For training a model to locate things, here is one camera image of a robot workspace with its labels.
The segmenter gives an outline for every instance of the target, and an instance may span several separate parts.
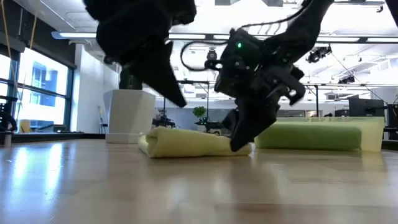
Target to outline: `white wall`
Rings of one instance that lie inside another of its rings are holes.
[[[207,108],[206,100],[194,100],[187,99],[188,105],[185,108],[194,108],[196,106],[204,106]],[[316,110],[317,106],[314,101],[301,101],[298,102],[294,106],[289,106],[287,101],[280,101],[280,110]],[[156,98],[156,108],[162,109],[164,105],[163,98]],[[176,108],[173,103],[166,100],[166,108]],[[209,100],[209,109],[233,109],[236,105],[233,100],[225,100],[225,101],[212,101]],[[319,102],[319,110],[322,111],[323,114],[335,113],[335,110],[348,110],[348,101],[321,101]]]
[[[398,97],[398,87],[380,87],[373,88],[371,93],[371,99],[380,100],[383,99],[389,104],[396,102]]]
[[[98,133],[98,107],[104,110],[103,94],[118,88],[119,74],[91,56],[81,44],[76,45],[75,64],[78,68],[73,80],[71,130]]]

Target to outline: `white planter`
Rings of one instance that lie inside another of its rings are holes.
[[[136,144],[152,126],[155,95],[142,90],[111,90],[104,94],[109,131],[106,142]]]
[[[198,131],[206,132],[206,126],[204,126],[204,125],[197,125],[197,126],[198,126]]]

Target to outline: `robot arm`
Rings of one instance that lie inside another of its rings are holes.
[[[205,66],[218,70],[215,91],[235,98],[238,106],[223,124],[231,131],[231,149],[237,151],[276,122],[281,96],[290,105],[302,99],[304,73],[294,67],[312,50],[322,19],[334,0],[308,0],[302,13],[279,35],[260,41],[243,29],[231,30],[220,60]]]
[[[107,57],[128,68],[137,79],[184,107],[170,66],[172,42],[165,44],[173,25],[191,23],[194,0],[84,0],[99,21],[97,42]],[[236,99],[223,124],[232,132],[231,148],[239,150],[276,121],[278,101],[290,104],[305,93],[303,72],[293,66],[315,45],[320,24],[333,0],[306,0],[302,13],[283,34],[264,41],[244,29],[232,30],[220,60],[205,67],[219,71],[215,90]]]

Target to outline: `yellow towel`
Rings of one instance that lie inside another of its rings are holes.
[[[155,128],[138,141],[139,149],[151,158],[198,156],[247,156],[248,144],[238,152],[232,152],[229,138],[199,131]]]

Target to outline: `green plant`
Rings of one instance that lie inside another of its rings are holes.
[[[206,108],[204,106],[197,106],[193,109],[192,113],[199,118],[200,125],[203,125],[203,117],[206,113]]]
[[[120,73],[120,90],[142,90],[142,82],[135,76],[130,74],[130,71],[123,68]]]

